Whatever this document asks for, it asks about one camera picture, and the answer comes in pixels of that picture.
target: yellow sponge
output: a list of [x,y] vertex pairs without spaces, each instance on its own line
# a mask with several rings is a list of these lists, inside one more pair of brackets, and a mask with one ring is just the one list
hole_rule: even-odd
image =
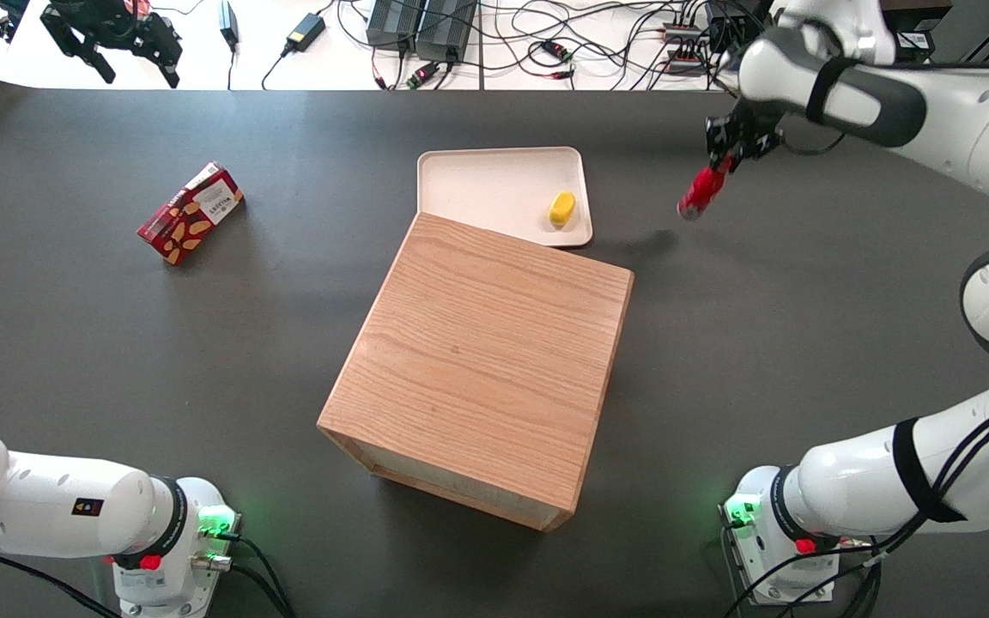
[[549,208],[549,221],[552,221],[553,226],[566,226],[573,212],[574,194],[570,191],[560,191],[560,195],[552,200],[552,208]]

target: white tray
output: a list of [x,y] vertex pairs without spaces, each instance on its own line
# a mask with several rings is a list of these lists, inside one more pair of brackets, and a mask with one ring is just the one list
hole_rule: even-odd
[[[549,222],[560,191],[574,193],[564,227]],[[434,151],[419,157],[419,212],[548,246],[593,238],[582,155],[574,148]]]

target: white table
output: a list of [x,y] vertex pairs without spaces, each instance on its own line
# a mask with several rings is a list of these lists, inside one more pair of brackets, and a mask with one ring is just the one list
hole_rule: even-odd
[[[259,90],[262,78],[278,58],[285,38],[303,16],[323,8],[327,0],[230,0],[239,21],[240,50],[232,71],[232,88]],[[155,0],[155,7],[188,10],[197,0]],[[216,0],[203,0],[189,15],[175,11],[156,11],[169,17],[181,36],[182,54],[178,63],[179,89],[223,90],[228,86],[228,63],[231,51],[220,35]],[[326,29],[304,52],[294,52],[283,59],[266,82],[270,90],[376,90],[373,82],[372,53],[347,38],[338,16],[357,39],[365,39],[365,20],[373,0],[335,3],[323,12]],[[10,51],[0,65],[0,79],[36,88],[105,88],[168,89],[160,71],[148,60],[128,51],[100,50],[117,79],[107,85],[98,71],[78,58],[67,58],[40,23],[40,12],[47,0],[31,0],[17,27]],[[470,45],[464,59],[479,63],[478,46]],[[395,79],[399,56],[396,52],[378,51],[377,66],[389,82]],[[403,67],[403,78],[425,64],[411,55]],[[458,66],[452,70],[443,89],[476,90],[479,69]]]
[[[562,3],[576,9],[600,8],[599,0],[561,0]],[[655,83],[655,75],[644,76],[642,67],[654,66],[656,62],[664,58],[660,55],[663,50],[663,33],[653,32],[655,28],[661,28],[664,22],[672,22],[675,19],[675,11],[680,11],[682,3],[643,3],[643,8],[620,7],[611,10],[597,10],[569,13],[562,12],[554,5],[546,3],[529,4],[531,9],[550,13],[551,15],[576,17],[570,25],[574,31],[562,31],[556,20],[550,16],[539,15],[537,12],[523,11],[514,17],[513,9],[525,5],[525,0],[484,0],[484,11],[482,13],[482,31],[487,35],[506,36],[515,38],[522,32],[539,32],[541,36],[547,38],[576,39],[579,42],[591,40],[594,43],[608,47],[610,51],[623,50],[628,45],[628,36],[637,27],[641,17],[650,15],[643,22],[642,34],[637,35],[628,52],[628,70],[623,70],[611,59],[605,58],[599,51],[594,51],[591,47],[581,48],[574,55],[574,89],[578,90],[629,90],[635,86],[636,90],[647,90],[648,83]],[[707,26],[707,20],[703,11],[695,11],[698,28]],[[488,67],[507,66],[517,62],[521,58],[529,58],[530,45],[537,38],[514,39],[510,42],[502,40],[484,38],[483,39],[483,65]],[[570,40],[558,39],[558,43],[565,47],[574,48]],[[545,51],[534,52],[533,59],[545,65],[552,64],[555,60]],[[550,74],[553,71],[565,70],[566,65],[560,68],[542,66],[533,59],[526,59],[523,65],[532,73]],[[719,76],[727,86],[734,85],[734,78],[729,74]],[[487,90],[569,90],[572,83],[569,81],[552,81],[544,77],[530,75],[525,70],[511,68],[510,70],[488,70],[484,87]],[[707,78],[702,70],[691,70],[686,76],[662,76],[652,87],[654,90],[704,90],[707,87]]]
[[[155,0],[158,8],[188,10],[197,0]],[[306,13],[318,11],[329,0],[230,0],[239,20],[240,52],[232,73],[232,88],[256,90],[262,87],[262,78],[278,58],[285,43],[285,36]],[[572,7],[591,7],[599,0],[564,0]],[[572,87],[570,81],[552,81],[530,75],[521,67],[498,70],[508,66],[515,58],[525,58],[533,39],[517,38],[503,42],[495,37],[518,35],[511,24],[510,10],[525,5],[526,0],[482,0],[476,23],[479,30],[472,32],[466,63],[457,65],[446,79],[443,89],[489,90],[565,90]],[[356,0],[356,3],[333,3],[323,17],[326,29],[307,51],[291,54],[283,59],[270,75],[266,85],[270,90],[373,90],[372,57],[365,40],[365,19],[373,0]],[[167,89],[160,71],[148,60],[135,58],[128,51],[102,50],[110,65],[117,71],[117,79],[106,85],[97,71],[86,66],[78,58],[67,58],[40,23],[39,15],[47,0],[32,0],[24,19],[17,28],[17,35],[10,50],[1,58],[0,79],[38,88],[106,88],[106,89]],[[216,0],[203,0],[200,7],[189,15],[160,10],[168,16],[175,30],[181,35],[182,52],[178,64],[181,89],[223,90],[227,87],[228,62],[231,52],[221,38],[217,26]],[[621,50],[628,33],[641,15],[657,11],[663,3],[644,4],[643,7],[620,7],[597,12],[573,21],[574,30],[585,38],[596,40],[612,50]],[[552,4],[533,3],[530,8],[558,15],[560,9]],[[658,13],[647,21],[649,28],[662,27],[663,20],[670,20],[674,13]],[[698,12],[703,27],[704,13]],[[553,20],[537,13],[523,12],[517,20],[519,28],[535,31],[550,25]],[[355,42],[343,30],[349,30]],[[609,59],[601,58],[589,48],[581,50],[574,58],[574,87],[579,90],[646,89],[652,76],[644,77],[639,67],[652,65],[662,48],[662,34],[645,31],[629,53],[634,63],[621,78],[621,68]],[[553,58],[539,51],[534,58],[553,62]],[[395,81],[399,58],[393,51],[377,51],[376,65],[387,81]],[[402,79],[423,66],[424,60],[415,55],[405,59]],[[480,79],[479,65],[487,68]],[[548,74],[565,67],[541,67],[526,60],[525,67],[533,73]],[[722,82],[734,86],[733,76],[726,73]],[[701,71],[692,71],[688,77],[664,76],[656,83],[657,90],[703,90],[707,79]]]

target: black tabletop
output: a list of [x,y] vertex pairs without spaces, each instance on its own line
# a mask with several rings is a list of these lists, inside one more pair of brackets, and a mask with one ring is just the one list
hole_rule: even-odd
[[[209,478],[302,617],[722,614],[715,505],[745,470],[989,387],[957,310],[989,200],[847,140],[744,163],[684,222],[703,118],[730,104],[0,85],[0,437]],[[578,513],[547,536],[377,480],[314,426],[415,214],[417,157],[539,145],[584,157],[577,251],[636,274]],[[135,230],[209,160],[247,206],[174,269]],[[91,590],[86,560],[28,562]],[[212,615],[270,613],[225,576]],[[0,615],[86,610],[0,567]],[[989,617],[989,532],[912,540],[876,615]]]

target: wooden crate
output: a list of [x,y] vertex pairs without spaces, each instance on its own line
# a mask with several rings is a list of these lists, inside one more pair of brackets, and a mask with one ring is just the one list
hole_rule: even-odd
[[418,215],[319,430],[374,474],[553,530],[578,504],[632,279]]

